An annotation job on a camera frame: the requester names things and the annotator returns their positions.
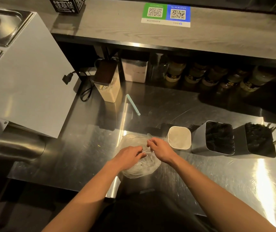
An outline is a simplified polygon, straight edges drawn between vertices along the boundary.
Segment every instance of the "qr code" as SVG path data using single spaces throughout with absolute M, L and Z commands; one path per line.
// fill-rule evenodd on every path
M 171 9 L 170 18 L 171 19 L 185 19 L 186 10 L 176 10 Z
M 149 7 L 148 16 L 150 17 L 163 17 L 163 8 Z

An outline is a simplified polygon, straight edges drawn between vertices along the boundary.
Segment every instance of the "clear plastic bag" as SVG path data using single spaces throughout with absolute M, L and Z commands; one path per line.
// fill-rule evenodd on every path
M 124 170 L 123 174 L 127 178 L 139 178 L 153 173 L 161 164 L 161 161 L 155 156 L 150 148 L 147 147 L 147 138 L 134 134 L 127 134 L 122 137 L 122 140 L 116 148 L 117 153 L 128 146 L 142 146 L 143 151 L 147 151 L 147 156 L 140 159 L 133 167 Z

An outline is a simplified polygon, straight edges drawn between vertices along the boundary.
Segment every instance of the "hand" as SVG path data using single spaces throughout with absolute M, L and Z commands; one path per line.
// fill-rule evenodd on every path
M 170 145 L 160 138 L 151 138 L 147 141 L 148 147 L 150 147 L 156 157 L 167 164 L 171 164 L 175 156 L 178 156 L 176 152 L 172 150 Z
M 142 146 L 137 147 L 125 147 L 120 150 L 119 153 L 111 160 L 116 164 L 119 171 L 130 169 L 141 158 L 147 156 L 146 153 L 139 153 L 142 151 Z

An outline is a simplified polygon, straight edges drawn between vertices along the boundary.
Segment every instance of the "plastic straw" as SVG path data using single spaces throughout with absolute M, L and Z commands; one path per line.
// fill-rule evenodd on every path
M 138 109 L 137 109 L 135 103 L 133 102 L 133 100 L 132 100 L 132 98 L 129 96 L 129 94 L 126 94 L 126 97 L 128 98 L 129 102 L 130 102 L 130 103 L 132 104 L 132 106 L 134 107 L 134 109 L 135 109 L 137 115 L 140 116 L 140 112 L 138 111 Z

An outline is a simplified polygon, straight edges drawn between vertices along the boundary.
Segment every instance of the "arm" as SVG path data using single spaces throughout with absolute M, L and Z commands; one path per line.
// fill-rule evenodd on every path
M 152 138 L 148 146 L 177 171 L 218 231 L 276 232 L 266 218 L 178 156 L 167 142 Z
M 95 222 L 101 203 L 117 174 L 129 169 L 145 156 L 142 147 L 122 150 L 82 188 L 66 207 L 43 229 L 42 232 L 86 232 Z

